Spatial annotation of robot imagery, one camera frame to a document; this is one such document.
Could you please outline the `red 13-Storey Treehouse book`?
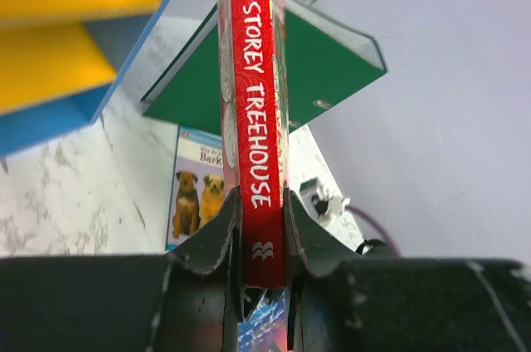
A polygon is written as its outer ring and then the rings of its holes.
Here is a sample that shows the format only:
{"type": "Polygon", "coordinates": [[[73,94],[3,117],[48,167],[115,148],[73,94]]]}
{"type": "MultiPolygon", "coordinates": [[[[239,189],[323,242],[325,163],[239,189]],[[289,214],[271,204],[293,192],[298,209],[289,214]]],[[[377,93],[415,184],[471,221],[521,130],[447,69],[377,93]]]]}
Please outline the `red 13-Storey Treehouse book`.
{"type": "Polygon", "coordinates": [[[226,188],[239,188],[243,279],[285,285],[285,0],[217,0],[226,188]]]}

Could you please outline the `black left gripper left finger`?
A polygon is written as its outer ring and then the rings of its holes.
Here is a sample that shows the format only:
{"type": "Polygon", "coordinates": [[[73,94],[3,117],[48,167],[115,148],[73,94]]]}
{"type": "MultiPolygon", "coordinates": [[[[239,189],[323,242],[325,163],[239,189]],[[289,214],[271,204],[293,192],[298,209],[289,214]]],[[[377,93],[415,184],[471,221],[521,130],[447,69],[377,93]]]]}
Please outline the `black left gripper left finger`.
{"type": "Polygon", "coordinates": [[[1,261],[4,351],[234,351],[237,193],[171,252],[1,261]]]}

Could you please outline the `dogs Bark picture book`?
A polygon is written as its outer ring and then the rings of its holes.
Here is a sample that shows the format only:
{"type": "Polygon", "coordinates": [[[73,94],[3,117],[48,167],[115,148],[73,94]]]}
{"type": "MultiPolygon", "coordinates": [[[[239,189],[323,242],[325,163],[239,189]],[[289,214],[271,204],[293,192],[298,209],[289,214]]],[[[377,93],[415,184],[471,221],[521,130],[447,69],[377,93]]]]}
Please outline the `dogs Bark picture book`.
{"type": "Polygon", "coordinates": [[[173,165],[166,249],[173,250],[211,221],[224,200],[221,138],[181,126],[173,165]]]}

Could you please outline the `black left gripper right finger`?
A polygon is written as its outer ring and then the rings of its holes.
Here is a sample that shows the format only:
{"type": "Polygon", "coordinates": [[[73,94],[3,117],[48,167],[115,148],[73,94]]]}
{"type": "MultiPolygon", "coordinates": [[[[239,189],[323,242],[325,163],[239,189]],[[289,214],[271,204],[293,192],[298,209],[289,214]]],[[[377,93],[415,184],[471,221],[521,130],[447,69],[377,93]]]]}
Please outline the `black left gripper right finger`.
{"type": "Polygon", "coordinates": [[[358,255],[285,192],[295,351],[527,351],[530,269],[500,259],[358,255]]]}

